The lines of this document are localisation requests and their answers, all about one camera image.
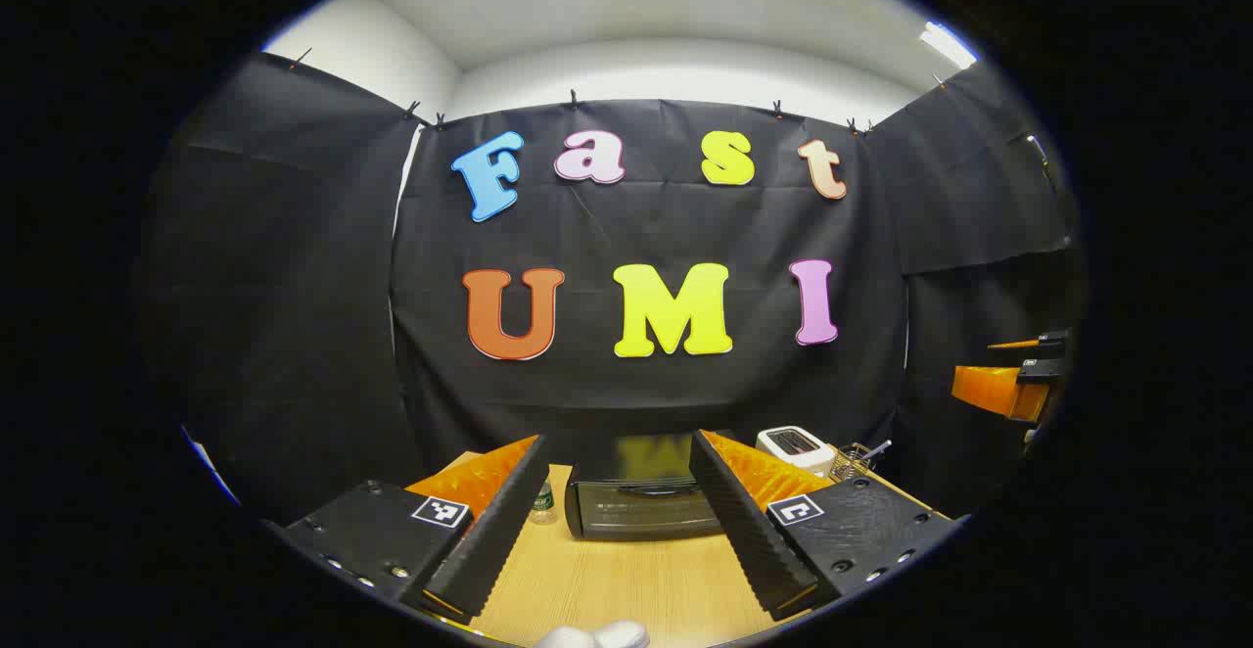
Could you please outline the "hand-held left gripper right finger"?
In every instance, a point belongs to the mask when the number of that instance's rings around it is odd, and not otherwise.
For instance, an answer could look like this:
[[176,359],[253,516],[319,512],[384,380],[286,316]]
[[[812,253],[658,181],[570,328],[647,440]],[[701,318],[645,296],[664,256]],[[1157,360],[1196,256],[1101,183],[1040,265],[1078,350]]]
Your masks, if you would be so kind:
[[689,468],[774,620],[878,587],[959,529],[873,474],[832,483],[712,431]]

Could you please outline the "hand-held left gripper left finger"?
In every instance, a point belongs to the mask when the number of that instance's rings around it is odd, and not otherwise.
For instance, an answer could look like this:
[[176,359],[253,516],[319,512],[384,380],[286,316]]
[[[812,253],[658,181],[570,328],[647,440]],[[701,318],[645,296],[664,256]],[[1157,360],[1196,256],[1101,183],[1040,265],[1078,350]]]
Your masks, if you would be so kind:
[[388,602],[469,623],[549,478],[550,442],[536,435],[413,483],[360,483],[281,526],[284,541]]

